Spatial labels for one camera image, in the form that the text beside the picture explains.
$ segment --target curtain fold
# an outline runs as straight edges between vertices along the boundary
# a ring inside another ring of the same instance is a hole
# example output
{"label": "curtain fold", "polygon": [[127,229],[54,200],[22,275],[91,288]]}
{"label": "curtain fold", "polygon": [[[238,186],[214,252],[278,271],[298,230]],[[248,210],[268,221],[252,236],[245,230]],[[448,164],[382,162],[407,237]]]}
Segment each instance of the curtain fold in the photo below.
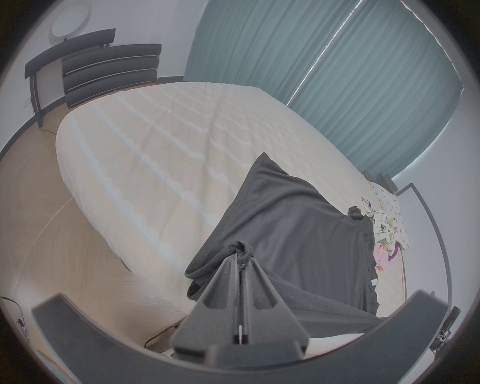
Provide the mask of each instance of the curtain fold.
{"label": "curtain fold", "polygon": [[289,106],[359,171],[393,177],[438,136],[462,89],[411,11],[364,0]]}
{"label": "curtain fold", "polygon": [[252,85],[286,104],[357,2],[210,0],[183,80]]}

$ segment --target white wall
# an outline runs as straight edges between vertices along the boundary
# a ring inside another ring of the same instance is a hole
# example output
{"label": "white wall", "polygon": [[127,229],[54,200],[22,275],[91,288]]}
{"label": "white wall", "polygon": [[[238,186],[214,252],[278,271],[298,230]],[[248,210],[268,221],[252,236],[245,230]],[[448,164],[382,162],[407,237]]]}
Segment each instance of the white wall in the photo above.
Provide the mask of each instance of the white wall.
{"label": "white wall", "polygon": [[[157,76],[183,76],[195,29],[208,0],[91,0],[88,24],[77,35],[116,28],[112,45],[162,44]],[[70,0],[55,2],[32,27],[0,78],[0,148],[33,116],[25,64],[50,48],[48,32],[58,13]],[[37,75],[40,105],[64,95],[60,60],[42,68]]]}
{"label": "white wall", "polygon": [[[457,109],[433,143],[393,178],[399,189],[413,183],[430,208],[448,254],[452,305],[458,329],[480,288],[480,87],[447,30],[418,0],[403,0],[438,38],[465,86]],[[433,362],[427,352],[402,384],[412,383]]]}

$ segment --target white pillow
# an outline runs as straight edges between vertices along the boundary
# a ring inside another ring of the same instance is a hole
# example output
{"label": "white pillow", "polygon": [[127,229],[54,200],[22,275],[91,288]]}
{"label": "white pillow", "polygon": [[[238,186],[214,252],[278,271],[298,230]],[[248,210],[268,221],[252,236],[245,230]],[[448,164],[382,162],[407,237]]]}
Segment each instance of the white pillow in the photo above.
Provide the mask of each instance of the white pillow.
{"label": "white pillow", "polygon": [[393,216],[398,222],[398,231],[396,233],[397,241],[400,243],[403,249],[410,249],[407,231],[405,229],[402,213],[400,211],[400,205],[398,204],[396,196],[392,195],[389,191],[377,183],[370,182],[370,184],[378,196],[378,200],[380,200],[380,205],[382,206],[383,211],[388,216]]}

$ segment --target electrical outlet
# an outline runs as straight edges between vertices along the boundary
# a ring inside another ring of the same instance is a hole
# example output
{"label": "electrical outlet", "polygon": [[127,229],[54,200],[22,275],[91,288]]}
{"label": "electrical outlet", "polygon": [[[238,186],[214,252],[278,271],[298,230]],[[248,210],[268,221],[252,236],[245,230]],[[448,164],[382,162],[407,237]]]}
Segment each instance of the electrical outlet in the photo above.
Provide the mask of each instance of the electrical outlet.
{"label": "electrical outlet", "polygon": [[32,104],[32,99],[31,98],[25,99],[24,102],[22,103],[22,108],[23,109],[27,108],[29,104]]}

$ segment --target floor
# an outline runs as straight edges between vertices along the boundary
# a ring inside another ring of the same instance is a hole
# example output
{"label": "floor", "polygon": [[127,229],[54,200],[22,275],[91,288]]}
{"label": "floor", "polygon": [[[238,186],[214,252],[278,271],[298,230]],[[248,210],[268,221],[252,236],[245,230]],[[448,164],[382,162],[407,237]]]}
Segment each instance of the floor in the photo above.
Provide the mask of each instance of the floor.
{"label": "floor", "polygon": [[47,114],[42,131],[34,124],[0,161],[0,293],[22,308],[31,347],[54,361],[31,308],[59,292],[139,346],[184,316],[123,266],[63,183],[55,134],[67,113],[64,104]]}

